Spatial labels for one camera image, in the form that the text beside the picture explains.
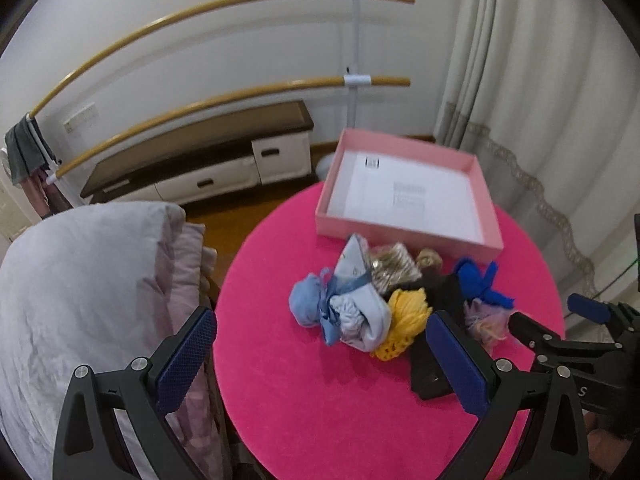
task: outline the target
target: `wooden floor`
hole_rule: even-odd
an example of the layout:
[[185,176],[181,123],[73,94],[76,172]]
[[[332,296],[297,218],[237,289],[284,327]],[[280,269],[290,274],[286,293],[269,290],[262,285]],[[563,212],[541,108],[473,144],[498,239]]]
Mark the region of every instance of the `wooden floor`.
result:
[[187,220],[206,225],[204,244],[218,251],[213,279],[222,285],[240,245],[271,211],[287,198],[315,183],[313,177],[213,197],[184,206]]

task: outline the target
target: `pink box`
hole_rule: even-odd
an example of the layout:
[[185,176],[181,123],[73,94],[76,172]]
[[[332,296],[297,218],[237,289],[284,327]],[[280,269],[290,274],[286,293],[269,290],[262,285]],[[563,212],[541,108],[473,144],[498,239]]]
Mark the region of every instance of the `pink box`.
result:
[[316,232],[343,239],[359,233],[373,245],[403,242],[479,263],[504,247],[475,156],[350,128],[320,195]]

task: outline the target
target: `black cable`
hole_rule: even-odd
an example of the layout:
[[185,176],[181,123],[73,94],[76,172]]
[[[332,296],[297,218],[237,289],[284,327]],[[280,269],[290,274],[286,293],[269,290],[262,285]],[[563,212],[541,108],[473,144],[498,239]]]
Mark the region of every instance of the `black cable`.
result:
[[603,288],[600,292],[598,292],[595,296],[593,296],[591,299],[595,300],[596,298],[598,298],[603,292],[605,292],[611,285],[613,285],[617,280],[619,280],[620,278],[622,278],[622,276],[624,276],[626,273],[629,272],[629,270],[636,264],[638,263],[638,258],[636,258],[635,260],[633,260],[628,267],[623,270],[622,272],[620,272],[619,275],[617,275],[613,280],[611,280],[611,282],[609,283],[609,285],[607,285],[605,288]]

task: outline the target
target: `gray towel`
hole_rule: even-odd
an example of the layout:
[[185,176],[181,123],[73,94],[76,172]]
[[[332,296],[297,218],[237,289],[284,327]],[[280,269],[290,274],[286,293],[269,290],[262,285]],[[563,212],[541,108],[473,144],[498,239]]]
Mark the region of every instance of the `gray towel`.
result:
[[20,184],[38,168],[48,168],[47,161],[31,136],[26,116],[6,133],[4,142],[9,155],[12,184]]

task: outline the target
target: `drawer handle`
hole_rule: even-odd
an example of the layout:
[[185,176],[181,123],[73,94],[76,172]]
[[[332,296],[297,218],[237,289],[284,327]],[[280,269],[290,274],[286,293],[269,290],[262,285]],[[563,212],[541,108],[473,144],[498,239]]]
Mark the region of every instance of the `drawer handle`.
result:
[[261,156],[270,156],[270,155],[279,155],[279,154],[280,154],[279,148],[269,148],[268,150],[262,150],[260,152]]

